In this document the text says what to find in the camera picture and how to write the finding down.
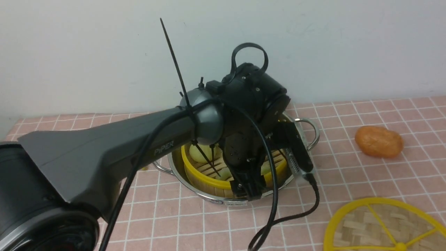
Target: orange sweet potato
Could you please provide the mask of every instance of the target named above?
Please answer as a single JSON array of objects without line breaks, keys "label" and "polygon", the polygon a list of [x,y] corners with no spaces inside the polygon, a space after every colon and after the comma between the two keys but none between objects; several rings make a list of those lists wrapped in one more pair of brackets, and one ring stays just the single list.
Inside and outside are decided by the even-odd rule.
[{"label": "orange sweet potato", "polygon": [[381,126],[360,127],[355,141],[363,153],[378,158],[395,158],[404,148],[403,138],[397,132]]}]

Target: yellow rim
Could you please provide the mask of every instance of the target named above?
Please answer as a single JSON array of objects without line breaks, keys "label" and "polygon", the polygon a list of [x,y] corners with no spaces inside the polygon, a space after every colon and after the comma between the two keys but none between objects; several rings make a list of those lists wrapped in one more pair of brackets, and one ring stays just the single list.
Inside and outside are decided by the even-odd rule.
[{"label": "yellow rim", "polygon": [[382,225],[384,231],[389,236],[390,240],[396,244],[395,239],[392,237],[390,232],[387,230],[385,225],[382,223],[381,219],[376,215],[375,211],[370,207],[371,204],[387,204],[387,205],[393,205],[397,207],[401,207],[409,212],[415,213],[428,223],[430,223],[434,229],[426,232],[414,240],[408,242],[406,245],[410,246],[411,244],[414,244],[415,242],[421,240],[422,238],[434,233],[434,232],[440,232],[443,236],[446,237],[446,228],[443,227],[442,224],[438,223],[434,218],[432,218],[430,215],[426,214],[425,212],[419,210],[416,207],[413,207],[411,205],[408,205],[402,201],[396,201],[388,198],[365,198],[357,201],[352,201],[348,203],[347,205],[343,206],[341,209],[339,209],[331,218],[330,222],[328,223],[327,229],[325,231],[325,238],[324,238],[324,251],[334,251],[334,250],[358,250],[358,249],[374,249],[374,250],[395,250],[395,247],[334,247],[333,241],[335,237],[335,231],[338,227],[339,223],[342,221],[345,215],[347,215],[349,212],[353,211],[354,209],[361,207],[361,206],[367,206],[369,210],[372,212],[372,214],[375,215],[376,219],[380,222]]},{"label": "yellow rim", "polygon": [[[210,178],[202,173],[200,173],[190,162],[187,158],[186,154],[186,146],[181,147],[181,155],[183,158],[184,166],[190,171],[192,175],[197,177],[201,182],[204,182],[208,185],[211,185],[213,187],[219,188],[219,189],[231,189],[231,183],[229,181],[223,181],[223,180],[216,180],[213,178]],[[279,176],[280,173],[284,172],[286,168],[286,160],[281,161],[280,164],[276,167],[277,176]],[[264,175],[266,183],[269,183],[272,181],[272,175],[271,172]]]}]

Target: white wall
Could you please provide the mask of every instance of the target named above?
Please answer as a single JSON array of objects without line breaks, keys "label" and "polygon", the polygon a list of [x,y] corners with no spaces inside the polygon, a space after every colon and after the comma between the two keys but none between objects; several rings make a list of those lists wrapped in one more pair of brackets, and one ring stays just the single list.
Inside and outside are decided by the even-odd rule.
[{"label": "white wall", "polygon": [[188,89],[255,42],[296,102],[446,94],[445,0],[2,0],[0,115],[177,105],[160,17]]}]

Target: robotic arm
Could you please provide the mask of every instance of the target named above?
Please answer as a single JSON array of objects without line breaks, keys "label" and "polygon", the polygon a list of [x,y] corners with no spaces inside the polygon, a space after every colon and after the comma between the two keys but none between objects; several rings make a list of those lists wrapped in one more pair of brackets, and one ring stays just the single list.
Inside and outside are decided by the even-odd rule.
[{"label": "robotic arm", "polygon": [[[246,47],[263,51],[262,68],[236,66],[237,52]],[[259,198],[268,150],[252,121],[270,135],[273,148],[289,148],[309,161],[295,127],[279,122],[290,98],[267,67],[266,52],[245,43],[234,50],[231,72],[221,82],[201,82],[175,108],[86,130],[31,132],[18,143],[1,144],[0,251],[93,250],[97,219],[116,220],[121,181],[191,141],[218,143],[235,178],[234,194]],[[309,163],[306,172],[313,168]]]}]

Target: pot handle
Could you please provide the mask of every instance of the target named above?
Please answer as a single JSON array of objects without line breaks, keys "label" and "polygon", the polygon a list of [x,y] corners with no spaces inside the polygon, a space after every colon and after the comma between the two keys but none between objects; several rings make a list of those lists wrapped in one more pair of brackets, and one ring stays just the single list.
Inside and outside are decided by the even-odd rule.
[{"label": "pot handle", "polygon": [[313,149],[316,144],[319,142],[319,139],[321,137],[321,134],[319,132],[319,128],[318,125],[316,125],[313,121],[311,121],[308,118],[297,118],[294,120],[295,123],[300,123],[300,122],[304,122],[304,123],[308,123],[310,124],[313,129],[314,129],[314,139],[313,141],[307,146],[307,151],[310,151],[311,149]]},{"label": "pot handle", "polygon": [[154,161],[152,164],[153,164],[153,165],[155,166],[155,168],[158,169],[160,172],[167,173],[167,174],[170,174],[170,175],[175,176],[175,175],[173,174],[172,170],[167,169],[167,168],[165,168],[165,167],[162,167],[162,166],[158,163],[158,161]]}]

